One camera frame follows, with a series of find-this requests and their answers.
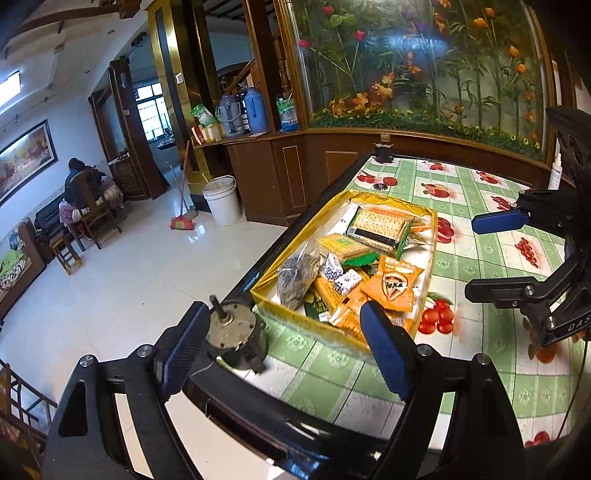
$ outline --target yellow box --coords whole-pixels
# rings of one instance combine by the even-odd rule
[[[343,229],[344,232],[350,220],[347,220],[346,216],[349,215],[352,218],[351,212],[354,213],[359,205],[384,205],[393,207],[402,212],[412,213],[415,216],[422,217],[427,222],[430,221],[430,229],[423,232],[425,234],[424,237],[426,236],[430,243],[420,247],[405,249],[402,255],[403,260],[424,269],[424,272],[415,283],[417,286],[420,282],[420,293],[417,295],[418,300],[415,301],[413,312],[409,314],[412,318],[409,334],[414,338],[421,320],[431,272],[433,270],[433,257],[437,243],[437,213],[429,208],[414,205],[387,195],[360,192],[358,190],[345,190],[333,197],[298,233],[296,238],[283,250],[281,255],[277,257],[259,281],[251,288],[251,294],[256,301],[255,311],[261,317],[267,317],[285,323],[289,327],[308,336],[312,336],[332,348],[373,362],[373,357],[367,344],[349,336],[345,330],[307,317],[303,314],[302,308],[299,309],[299,312],[295,312],[280,305],[278,300],[273,301],[273,299],[277,298],[277,271],[281,264],[303,242],[311,238],[314,234],[324,236],[333,233],[335,229],[339,228]]]

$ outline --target ceiling light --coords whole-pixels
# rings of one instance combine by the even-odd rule
[[[21,93],[21,74],[13,73],[6,82],[0,83],[0,106]]]

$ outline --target white floor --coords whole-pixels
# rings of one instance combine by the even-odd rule
[[[194,231],[171,230],[179,207],[173,182],[157,200],[128,202],[123,234],[108,238],[102,250],[86,241],[83,266],[71,277],[52,261],[6,316],[0,358],[49,397],[59,400],[81,356],[125,357],[154,343],[193,301],[207,301],[212,293],[223,298],[284,231],[244,218],[220,228],[208,213],[199,214]],[[118,397],[134,467],[151,476],[125,397]],[[167,408],[208,480],[264,480],[281,473],[208,421],[184,394]]]

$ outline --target picture frame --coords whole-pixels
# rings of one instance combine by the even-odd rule
[[[0,151],[0,205],[56,161],[49,123],[43,120]]]

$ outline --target cracker package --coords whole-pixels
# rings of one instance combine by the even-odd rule
[[[319,243],[322,255],[335,254],[343,268],[368,265],[378,257],[367,245],[340,233],[320,237]]]
[[[394,210],[358,207],[347,236],[384,254],[400,258],[413,217]]]

